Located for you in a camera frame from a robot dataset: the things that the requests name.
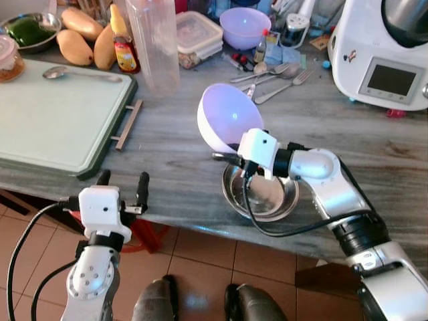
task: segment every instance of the clear plastic container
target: clear plastic container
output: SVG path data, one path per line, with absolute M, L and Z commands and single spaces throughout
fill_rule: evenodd
M 6 35 L 0 35 L 0 83 L 15 79 L 23 71 L 24 61 L 16 42 Z
M 177 15 L 179 63 L 191 69 L 223 49 L 223 29 L 196 11 Z
M 174 0 L 126 0 L 142 75 L 155 96 L 180 84 Z

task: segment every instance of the plastic jug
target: plastic jug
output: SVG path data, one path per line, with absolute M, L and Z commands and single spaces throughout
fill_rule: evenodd
M 155 96 L 180 83 L 174 0 L 126 0 L 142 75 Z

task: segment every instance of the jar lid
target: jar lid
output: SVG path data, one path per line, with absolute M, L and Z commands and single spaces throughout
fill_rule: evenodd
M 177 45 L 182 54 L 191 54 L 214 43 L 221 43 L 223 29 L 199 12 L 177 15 Z
M 6 35 L 0 35 L 0 64 L 10 58 L 16 48 L 17 45 L 12 38 Z

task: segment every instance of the green pepper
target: green pepper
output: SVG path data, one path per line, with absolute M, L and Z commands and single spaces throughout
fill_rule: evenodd
M 20 47 L 34 45 L 45 41 L 54 32 L 40 26 L 40 24 L 30 17 L 24 17 L 14 21 L 7 27 L 7 34 L 12 37 Z

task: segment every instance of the purple bowl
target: purple bowl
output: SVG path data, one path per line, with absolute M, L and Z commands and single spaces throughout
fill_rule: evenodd
M 229 45 L 238 50 L 248 50 L 261 41 L 263 30 L 270 30 L 272 23 L 261 11 L 240 7 L 223 12 L 220 25 Z

